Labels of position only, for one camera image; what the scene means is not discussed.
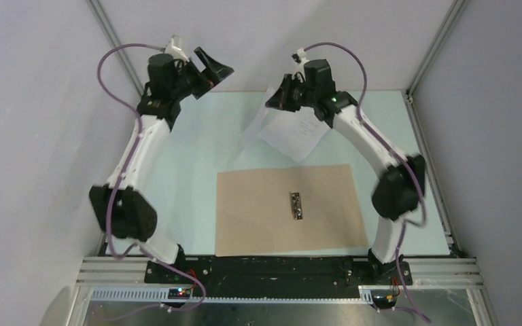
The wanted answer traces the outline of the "brown cardboard folder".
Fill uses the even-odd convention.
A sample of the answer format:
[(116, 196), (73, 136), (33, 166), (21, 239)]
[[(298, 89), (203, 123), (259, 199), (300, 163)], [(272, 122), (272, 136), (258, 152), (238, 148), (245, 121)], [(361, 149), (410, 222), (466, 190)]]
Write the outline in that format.
[[(301, 220), (292, 215), (298, 192)], [(367, 248), (350, 165), (218, 173), (215, 254), (219, 257)]]

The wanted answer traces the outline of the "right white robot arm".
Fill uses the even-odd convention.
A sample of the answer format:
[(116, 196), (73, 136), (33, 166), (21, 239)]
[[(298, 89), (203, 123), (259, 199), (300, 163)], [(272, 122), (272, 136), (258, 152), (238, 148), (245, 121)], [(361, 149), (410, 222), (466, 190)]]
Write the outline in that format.
[(411, 212), (423, 206), (426, 162), (422, 155), (406, 156), (389, 144), (360, 111), (360, 103), (338, 91), (325, 59), (296, 57), (293, 73), (284, 75), (266, 107), (296, 112), (312, 109), (314, 116), (345, 137), (366, 159), (377, 176), (371, 196), (379, 215), (377, 233), (368, 251), (368, 275), (385, 284), (396, 273), (403, 229)]

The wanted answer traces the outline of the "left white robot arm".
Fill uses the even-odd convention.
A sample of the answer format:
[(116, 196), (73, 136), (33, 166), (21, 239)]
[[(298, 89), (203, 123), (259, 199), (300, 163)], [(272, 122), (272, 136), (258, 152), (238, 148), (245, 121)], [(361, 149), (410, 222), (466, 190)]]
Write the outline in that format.
[(202, 48), (194, 51), (200, 70), (177, 46), (169, 46), (147, 61), (148, 82), (133, 108), (135, 127), (116, 169), (103, 185), (93, 185), (89, 198), (98, 224), (108, 240), (128, 241), (154, 261), (164, 262), (162, 275), (179, 283), (188, 265), (177, 258), (181, 247), (158, 232), (158, 214), (142, 194), (154, 156), (170, 135), (187, 97), (201, 98), (234, 69), (213, 59)]

